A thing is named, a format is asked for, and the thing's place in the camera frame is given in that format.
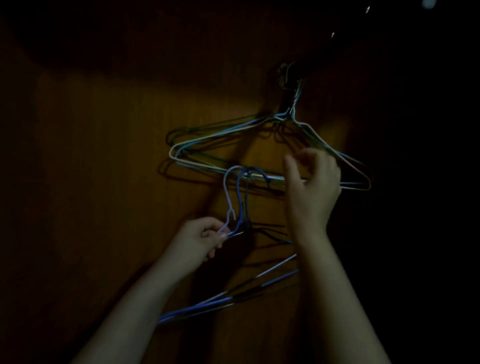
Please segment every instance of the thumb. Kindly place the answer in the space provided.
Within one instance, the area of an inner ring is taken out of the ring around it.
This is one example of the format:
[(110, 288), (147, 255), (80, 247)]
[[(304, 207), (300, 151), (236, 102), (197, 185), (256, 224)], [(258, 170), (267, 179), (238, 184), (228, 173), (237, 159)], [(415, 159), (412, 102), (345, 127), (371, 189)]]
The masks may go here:
[(285, 176), (285, 188), (287, 190), (303, 185), (297, 162), (290, 155), (286, 155), (283, 158), (283, 174)]
[(207, 233), (206, 234), (207, 236), (204, 237), (202, 240), (204, 241), (208, 251), (218, 247), (221, 243), (223, 243), (227, 239), (227, 236), (228, 236), (226, 232), (218, 233), (213, 230), (208, 230), (206, 233)]

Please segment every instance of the forearm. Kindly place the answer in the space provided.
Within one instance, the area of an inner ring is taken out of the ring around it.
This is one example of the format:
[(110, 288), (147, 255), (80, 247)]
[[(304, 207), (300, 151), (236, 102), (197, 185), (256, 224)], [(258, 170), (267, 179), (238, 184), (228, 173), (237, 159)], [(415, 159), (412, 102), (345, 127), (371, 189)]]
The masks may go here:
[(179, 277), (159, 260), (122, 297), (72, 363), (139, 363)]
[(328, 362), (389, 363), (327, 235), (307, 231), (296, 243), (309, 321)]

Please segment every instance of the hand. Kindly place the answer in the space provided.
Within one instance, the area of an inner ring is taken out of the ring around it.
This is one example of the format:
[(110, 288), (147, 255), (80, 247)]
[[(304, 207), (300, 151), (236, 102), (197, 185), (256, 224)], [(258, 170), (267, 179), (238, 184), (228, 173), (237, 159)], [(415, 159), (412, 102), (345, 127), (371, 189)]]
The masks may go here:
[(287, 221), (294, 241), (311, 232), (325, 234), (328, 219), (341, 192), (340, 168), (335, 158), (312, 148), (300, 151), (296, 158), (309, 169), (312, 177), (304, 184), (295, 159), (285, 156)]
[(222, 243), (230, 232), (225, 228), (218, 233), (222, 226), (223, 222), (216, 218), (187, 221), (175, 235), (160, 260), (171, 267), (178, 279), (183, 279), (195, 271), (207, 256), (213, 258), (215, 248), (222, 247)]

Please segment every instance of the left hand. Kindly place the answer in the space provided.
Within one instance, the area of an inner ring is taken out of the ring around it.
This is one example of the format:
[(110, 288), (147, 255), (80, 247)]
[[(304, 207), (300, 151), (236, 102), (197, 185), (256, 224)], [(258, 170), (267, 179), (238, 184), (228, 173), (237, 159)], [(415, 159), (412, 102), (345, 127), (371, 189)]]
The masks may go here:
[(221, 233), (217, 231), (223, 222), (216, 218), (206, 217), (187, 221), (175, 235), (160, 260), (172, 266), (172, 269), (183, 279), (195, 271), (206, 257), (215, 256), (215, 248), (221, 248), (230, 232), (225, 228)]

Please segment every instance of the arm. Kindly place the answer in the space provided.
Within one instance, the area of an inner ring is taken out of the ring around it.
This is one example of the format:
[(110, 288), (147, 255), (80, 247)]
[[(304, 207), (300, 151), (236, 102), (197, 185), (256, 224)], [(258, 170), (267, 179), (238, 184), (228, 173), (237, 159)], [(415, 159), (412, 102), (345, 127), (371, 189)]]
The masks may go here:
[(165, 253), (122, 297), (72, 364), (139, 363), (177, 284), (208, 255), (213, 258), (228, 231), (215, 218), (188, 221)]
[(299, 161), (312, 178), (303, 183), (295, 160), (284, 161), (287, 221), (309, 307), (313, 345), (329, 363), (389, 363), (326, 235), (340, 195), (340, 168), (323, 151), (305, 149)]

